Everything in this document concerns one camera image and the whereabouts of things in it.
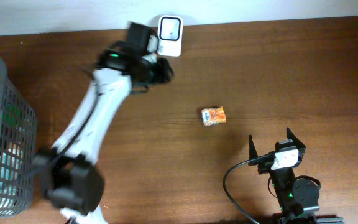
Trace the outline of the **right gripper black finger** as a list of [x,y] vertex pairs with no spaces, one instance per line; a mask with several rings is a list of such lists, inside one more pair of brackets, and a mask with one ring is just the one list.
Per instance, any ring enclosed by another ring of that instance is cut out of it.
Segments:
[[248,139],[249,139],[249,162],[248,162],[248,165],[254,166],[257,164],[257,158],[259,156],[258,156],[257,150],[255,148],[251,134],[249,135]]
[[286,128],[287,139],[291,139],[298,149],[305,149],[306,146],[293,134],[290,128]]

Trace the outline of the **orange tissue pack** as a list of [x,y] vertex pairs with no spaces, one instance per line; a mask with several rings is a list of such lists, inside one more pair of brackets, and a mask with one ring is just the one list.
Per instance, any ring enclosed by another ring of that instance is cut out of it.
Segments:
[[201,117],[205,126],[212,126],[226,122],[226,114],[222,106],[202,109]]

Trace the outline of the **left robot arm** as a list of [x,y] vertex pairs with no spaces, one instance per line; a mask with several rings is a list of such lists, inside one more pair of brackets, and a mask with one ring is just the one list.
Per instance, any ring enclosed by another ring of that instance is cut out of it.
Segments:
[[160,40],[157,29],[131,22],[126,38],[104,49],[85,69],[89,87],[62,135],[50,149],[36,153],[41,196],[67,223],[106,222],[100,206],[105,180],[96,167],[101,145],[128,96],[173,79],[169,61],[157,55]]

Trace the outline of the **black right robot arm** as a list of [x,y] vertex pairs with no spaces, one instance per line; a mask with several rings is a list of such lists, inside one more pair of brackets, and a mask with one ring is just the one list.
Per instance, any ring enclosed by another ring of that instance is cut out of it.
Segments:
[[281,212],[273,215],[274,223],[344,223],[335,215],[317,216],[320,209],[321,182],[307,175],[296,176],[294,168],[303,161],[306,146],[286,129],[287,139],[275,143],[275,149],[258,155],[252,136],[249,136],[249,165],[257,166],[258,173],[268,174],[268,186],[272,186]]

